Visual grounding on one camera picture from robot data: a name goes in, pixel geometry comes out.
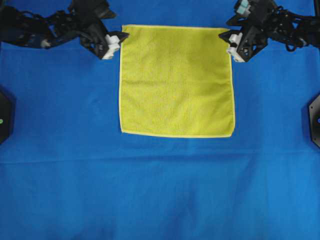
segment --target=blue tablecloth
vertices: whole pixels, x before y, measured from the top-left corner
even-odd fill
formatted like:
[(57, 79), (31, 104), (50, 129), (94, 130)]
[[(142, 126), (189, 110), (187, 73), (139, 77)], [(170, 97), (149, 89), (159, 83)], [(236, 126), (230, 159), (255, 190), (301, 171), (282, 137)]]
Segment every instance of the blue tablecloth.
[[(226, 27), (235, 1), (110, 0), (118, 17), (104, 22)], [(70, 1), (9, 3), (49, 16)], [(311, 0), (277, 3), (314, 14)], [(100, 61), (78, 40), (51, 50), (3, 43), (0, 85), (16, 113), (0, 146), (0, 239), (318, 240), (320, 150), (307, 105), (320, 92), (320, 54), (269, 43), (233, 63), (228, 139), (122, 134), (119, 53)]]

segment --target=microfiber cloth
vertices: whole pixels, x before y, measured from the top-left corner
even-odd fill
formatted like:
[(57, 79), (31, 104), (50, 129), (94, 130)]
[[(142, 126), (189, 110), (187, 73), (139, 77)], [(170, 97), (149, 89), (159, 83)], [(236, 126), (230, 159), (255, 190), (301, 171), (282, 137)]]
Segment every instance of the microfiber cloth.
[(124, 133), (226, 138), (235, 101), (223, 28), (125, 25), (119, 87)]

